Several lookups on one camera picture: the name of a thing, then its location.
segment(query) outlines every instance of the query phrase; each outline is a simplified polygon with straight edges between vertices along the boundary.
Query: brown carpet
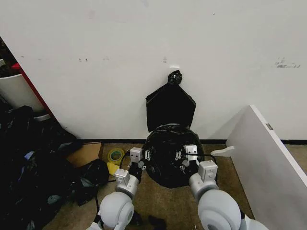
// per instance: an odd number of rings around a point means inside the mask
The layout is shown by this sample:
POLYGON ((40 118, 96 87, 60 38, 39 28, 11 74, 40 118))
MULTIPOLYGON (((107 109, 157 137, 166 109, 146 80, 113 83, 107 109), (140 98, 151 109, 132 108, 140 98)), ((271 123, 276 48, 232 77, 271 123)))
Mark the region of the brown carpet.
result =
MULTIPOLYGON (((107 161, 107 153, 113 148, 129 150, 132 147, 142 147, 142 144, 105 144, 100 149, 99 157, 107 161)), ((225 145, 204 145, 206 153, 225 148, 225 145)), ((123 168, 127 169, 129 158, 123 162, 123 168)), ((250 217, 253 217, 242 185, 230 158, 217 158, 218 183, 220 189, 228 192, 238 202, 240 208, 250 217)), ((102 186, 98 192, 99 202, 107 195, 115 191, 116 183, 102 186)), ((144 171, 142 182, 133 200, 135 210, 143 219, 140 227, 127 226, 127 230, 151 230, 154 229, 148 222, 148 216, 153 215, 166 221, 168 230, 201 230, 201 222, 197 214, 197 204, 188 186, 176 189, 168 189, 151 180, 144 171)), ((55 218, 44 227, 44 230, 84 230, 88 228, 96 213, 95 201, 78 207, 72 201, 67 201, 55 218)))

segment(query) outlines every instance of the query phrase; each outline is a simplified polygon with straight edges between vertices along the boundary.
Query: white plastic piece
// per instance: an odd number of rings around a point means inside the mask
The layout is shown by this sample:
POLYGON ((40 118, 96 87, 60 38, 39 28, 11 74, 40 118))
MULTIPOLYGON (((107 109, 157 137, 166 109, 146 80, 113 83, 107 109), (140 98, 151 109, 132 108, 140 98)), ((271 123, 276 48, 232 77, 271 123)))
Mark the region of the white plastic piece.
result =
POLYGON ((231 157, 231 153, 235 149, 234 146, 229 146, 225 149, 220 149, 220 150, 214 150, 211 152, 211 155, 215 157, 231 157))
POLYGON ((97 223, 93 222, 86 230, 102 230, 102 228, 97 223))
POLYGON ((102 200, 101 220, 110 228, 123 230, 130 223, 134 213, 131 198, 121 192, 113 192, 102 200))
POLYGON ((197 160, 197 146, 196 145, 186 145, 185 146, 186 153, 188 154, 188 161, 196 160, 197 165, 200 163, 197 160))
POLYGON ((198 174, 203 182, 214 180, 217 173, 217 165, 213 161, 202 161, 198 168, 198 174))
POLYGON ((4 62, 3 59, 0 59, 0 67, 3 66, 3 65, 5 65, 5 62, 4 62))
POLYGON ((180 67, 179 66, 170 66, 169 67, 169 73, 172 73, 172 72, 174 72, 176 70, 180 70, 180 67))
POLYGON ((125 186, 128 185, 130 180, 130 174, 127 170, 124 169, 117 169, 114 173, 116 178, 117 184, 124 184, 125 186))
POLYGON ((245 218, 241 220, 241 226, 239 230, 269 230, 269 229, 260 222, 254 219, 250 219, 247 215, 245 215, 245 218))
POLYGON ((133 147, 132 149, 130 149, 131 162, 139 163, 141 158, 142 158, 142 149, 141 148, 133 147))
POLYGON ((198 216, 205 230, 239 230, 241 213, 237 202, 222 190, 209 190, 198 203, 198 216))

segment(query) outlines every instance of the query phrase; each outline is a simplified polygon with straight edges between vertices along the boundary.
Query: white panel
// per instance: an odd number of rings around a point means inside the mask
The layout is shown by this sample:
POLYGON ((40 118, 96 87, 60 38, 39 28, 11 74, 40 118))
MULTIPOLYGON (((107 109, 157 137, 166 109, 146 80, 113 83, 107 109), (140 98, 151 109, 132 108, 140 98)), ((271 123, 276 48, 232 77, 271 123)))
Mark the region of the white panel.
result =
POLYGON ((256 220, 270 230, 306 230, 307 176, 259 110, 248 106, 227 140, 256 220))
POLYGON ((145 97, 180 66, 201 139, 227 139, 247 104, 281 138, 307 139, 306 9, 305 0, 2 0, 0 36, 81 138, 146 138, 145 97))

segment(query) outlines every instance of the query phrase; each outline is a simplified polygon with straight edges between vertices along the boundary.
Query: yellow tape roll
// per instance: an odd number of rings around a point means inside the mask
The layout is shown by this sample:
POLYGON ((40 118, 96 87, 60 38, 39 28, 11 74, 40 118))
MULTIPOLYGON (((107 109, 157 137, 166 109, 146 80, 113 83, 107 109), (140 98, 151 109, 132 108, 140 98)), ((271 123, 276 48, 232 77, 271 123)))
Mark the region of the yellow tape roll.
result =
POLYGON ((110 152, 107 154, 107 160, 112 164, 119 165, 124 155, 124 150, 120 148, 111 149, 110 152))

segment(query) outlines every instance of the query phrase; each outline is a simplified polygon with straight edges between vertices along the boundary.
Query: cable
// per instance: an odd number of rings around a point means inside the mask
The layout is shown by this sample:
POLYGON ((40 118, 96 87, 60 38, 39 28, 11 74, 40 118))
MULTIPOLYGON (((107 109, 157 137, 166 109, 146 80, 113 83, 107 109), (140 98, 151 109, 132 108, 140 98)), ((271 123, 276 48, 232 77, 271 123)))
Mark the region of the cable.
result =
POLYGON ((120 169, 122 168, 122 164, 123 164, 124 158, 125 158, 126 156, 128 156, 128 155, 130 155, 130 151, 129 151, 129 150, 127 150, 127 152, 125 153, 125 155, 123 156, 123 158, 122 158, 121 161, 120 161, 120 164, 119 164, 119 168, 120 168, 120 169))
POLYGON ((204 156, 205 157, 211 157, 213 159, 214 163, 217 165, 215 156, 213 156, 211 154, 204 154, 204 156))
POLYGON ((97 209, 97 213, 96 214, 98 214, 98 212, 99 212, 99 203, 98 203, 97 195, 95 195, 95 201, 96 201, 96 209, 97 209))

